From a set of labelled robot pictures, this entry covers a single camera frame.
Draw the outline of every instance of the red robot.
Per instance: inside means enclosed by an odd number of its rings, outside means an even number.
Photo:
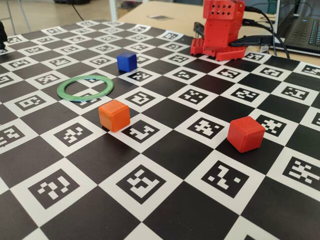
[[[204,0],[204,39],[193,39],[191,55],[215,56],[217,61],[243,58],[246,47],[233,47],[229,43],[238,39],[244,11],[242,0]]]

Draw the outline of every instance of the laptop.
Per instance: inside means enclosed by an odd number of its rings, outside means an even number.
[[[320,56],[320,18],[299,16],[296,12],[300,5],[296,2],[297,0],[277,1],[274,31],[282,38],[289,51]],[[276,44],[276,48],[281,49],[281,45]]]

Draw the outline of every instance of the checkerboard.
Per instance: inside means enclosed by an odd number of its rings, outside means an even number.
[[[83,21],[8,38],[0,52],[0,239],[320,239],[320,67],[247,52],[190,56],[192,38]],[[116,57],[137,54],[119,72]],[[61,82],[102,75],[107,96]],[[69,94],[105,84],[82,80]],[[101,127],[117,99],[131,124]],[[239,153],[231,120],[265,127]]]

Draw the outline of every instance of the blue cube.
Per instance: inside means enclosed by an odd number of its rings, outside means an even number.
[[[121,53],[116,57],[118,69],[124,72],[131,72],[137,68],[137,55],[131,52]]]

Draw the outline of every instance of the green ring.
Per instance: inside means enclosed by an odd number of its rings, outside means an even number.
[[[89,79],[94,79],[94,80],[101,80],[104,81],[106,84],[106,88],[94,95],[90,95],[90,96],[72,96],[68,93],[66,93],[66,88],[78,81],[78,80],[89,80]],[[86,101],[91,101],[94,99],[98,99],[102,96],[108,95],[109,93],[111,93],[111,91],[114,89],[114,82],[106,77],[106,76],[97,76],[97,75],[88,75],[88,76],[77,76],[74,78],[71,78],[69,80],[64,81],[63,83],[61,83],[56,92],[58,93],[58,96],[62,99],[68,100],[68,101],[72,101],[72,102],[86,102]]]

